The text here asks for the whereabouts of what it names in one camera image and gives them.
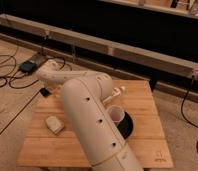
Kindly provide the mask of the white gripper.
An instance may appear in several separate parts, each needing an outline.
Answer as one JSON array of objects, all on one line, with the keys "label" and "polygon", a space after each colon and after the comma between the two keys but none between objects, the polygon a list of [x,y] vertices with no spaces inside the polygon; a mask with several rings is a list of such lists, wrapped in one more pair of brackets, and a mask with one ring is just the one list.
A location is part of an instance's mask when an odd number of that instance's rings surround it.
[{"label": "white gripper", "polygon": [[103,103],[104,104],[110,103],[113,99],[115,99],[116,97],[120,96],[125,90],[126,90],[125,86],[115,87],[113,89],[112,94],[110,96],[108,96],[106,99],[104,99]]}]

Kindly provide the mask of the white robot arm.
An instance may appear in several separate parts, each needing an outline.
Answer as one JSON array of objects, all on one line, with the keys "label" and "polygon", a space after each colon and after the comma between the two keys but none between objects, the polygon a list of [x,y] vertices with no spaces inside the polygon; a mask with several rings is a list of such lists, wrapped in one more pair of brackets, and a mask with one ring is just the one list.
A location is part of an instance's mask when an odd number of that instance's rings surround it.
[{"label": "white robot arm", "polygon": [[105,109],[104,101],[114,90],[108,74],[90,70],[63,71],[50,59],[36,75],[50,87],[61,86],[63,111],[93,171],[144,171]]}]

